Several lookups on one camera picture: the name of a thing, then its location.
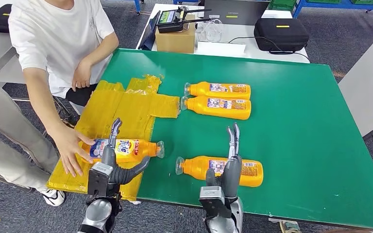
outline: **device screen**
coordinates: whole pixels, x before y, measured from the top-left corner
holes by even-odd
[[[159,23],[170,23],[173,20],[173,17],[175,15],[175,11],[164,11],[161,14],[161,17],[159,19]]]

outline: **bottle cap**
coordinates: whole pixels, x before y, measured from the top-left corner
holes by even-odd
[[[182,157],[178,157],[176,159],[175,174],[181,175],[184,172],[184,162],[185,162],[185,159],[183,159]]]
[[[182,96],[181,101],[179,102],[179,108],[181,110],[186,110],[187,109],[187,102],[188,102],[188,97]]]
[[[156,143],[156,156],[158,158],[164,158],[165,156],[165,147],[163,141],[159,141]]]
[[[184,86],[184,96],[189,96],[191,94],[191,84],[186,83]]]

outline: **black bag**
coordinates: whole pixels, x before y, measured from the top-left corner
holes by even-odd
[[[299,51],[309,39],[308,32],[296,18],[260,18],[255,24],[254,36],[259,49],[270,52]]]
[[[3,5],[0,8],[0,33],[9,33],[8,18],[12,4]]]

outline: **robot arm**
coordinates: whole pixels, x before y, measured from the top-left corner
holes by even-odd
[[[115,144],[121,125],[119,118],[114,121],[101,162],[96,162],[89,170],[88,194],[92,198],[86,203],[88,207],[78,233],[111,233],[115,218],[122,211],[120,185],[129,183],[148,166],[149,156],[130,169],[121,168],[116,163]]]
[[[241,233],[244,213],[241,199],[237,196],[241,177],[242,159],[238,155],[239,128],[234,132],[228,127],[230,149],[228,162],[221,176],[213,169],[206,171],[206,186],[201,187],[200,202],[206,210],[204,220],[209,233]]]

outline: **green table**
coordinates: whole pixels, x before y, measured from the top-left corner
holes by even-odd
[[[164,75],[158,93],[182,96],[185,82],[247,83],[252,113],[238,120],[240,154],[264,168],[260,187],[240,187],[252,214],[373,229],[373,161],[329,66],[119,49],[103,79],[126,86],[132,77]],[[138,197],[200,206],[199,181],[175,174],[178,156],[226,157],[233,119],[190,110],[157,118],[152,159]]]

